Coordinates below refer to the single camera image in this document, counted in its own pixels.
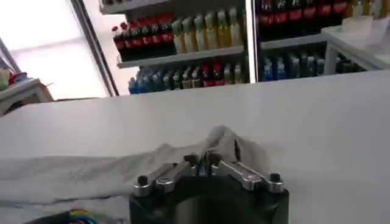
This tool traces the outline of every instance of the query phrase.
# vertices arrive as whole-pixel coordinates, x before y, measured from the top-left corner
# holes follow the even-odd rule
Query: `gray cloth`
[[[198,144],[172,147],[120,158],[55,156],[0,161],[0,217],[2,224],[20,224],[70,209],[86,209],[107,223],[130,223],[128,195],[137,176],[184,155],[215,150],[234,159],[234,140],[242,160],[267,172],[264,150],[239,138],[226,127],[216,127]]]

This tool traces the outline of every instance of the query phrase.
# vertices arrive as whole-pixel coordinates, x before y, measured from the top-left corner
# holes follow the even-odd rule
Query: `metal lever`
[[[139,176],[137,183],[134,184],[134,195],[137,197],[149,196],[155,188],[156,179],[173,168],[172,163],[166,163],[148,176]]]
[[[278,173],[270,173],[266,176],[252,170],[241,161],[225,162],[218,154],[211,154],[210,160],[212,160],[211,175],[230,175],[248,191],[254,191],[258,186],[263,186],[271,193],[284,191],[283,180]]]
[[[157,178],[157,188],[163,194],[172,192],[176,182],[181,177],[197,175],[198,162],[199,158],[195,154],[184,156],[184,161],[176,165],[174,169]]]

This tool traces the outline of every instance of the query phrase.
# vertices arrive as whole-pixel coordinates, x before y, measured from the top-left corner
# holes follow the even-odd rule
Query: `shelf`
[[[261,42],[261,48],[262,50],[269,50],[269,49],[275,49],[281,47],[291,47],[291,46],[298,46],[304,44],[312,44],[312,43],[318,43],[323,41],[325,41],[325,39],[322,37],[321,34],[315,34],[315,35],[309,35],[303,37],[294,37],[294,38],[288,38],[282,40]]]
[[[103,15],[123,13],[126,10],[137,9],[147,5],[154,5],[170,0],[124,0],[123,3],[100,6],[100,12]]]
[[[125,62],[119,62],[118,68],[159,65],[159,64],[172,63],[177,61],[188,61],[188,60],[216,57],[222,55],[233,55],[233,54],[242,53],[243,51],[244,51],[244,46],[238,46],[238,47],[222,48],[222,49],[211,50],[211,51],[199,51],[199,52],[188,53],[188,54],[170,55],[166,57],[148,58],[148,59],[135,60],[135,61],[125,61]]]

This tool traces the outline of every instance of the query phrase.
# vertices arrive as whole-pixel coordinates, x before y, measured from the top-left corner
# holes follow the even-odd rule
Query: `black knob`
[[[272,182],[280,182],[280,174],[279,173],[271,173],[271,174],[269,174],[269,179]]]
[[[241,161],[241,152],[237,143],[237,140],[234,140],[234,154],[236,156],[237,161]]]
[[[137,183],[138,183],[138,185],[140,185],[140,186],[145,186],[145,185],[147,185],[147,176],[144,176],[144,175],[139,176],[138,179],[137,179]]]

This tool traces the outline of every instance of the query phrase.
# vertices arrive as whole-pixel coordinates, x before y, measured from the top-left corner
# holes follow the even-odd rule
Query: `white counter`
[[[0,119],[1,156],[121,156],[201,141],[259,143],[291,193],[290,223],[388,223],[390,72],[28,105]]]

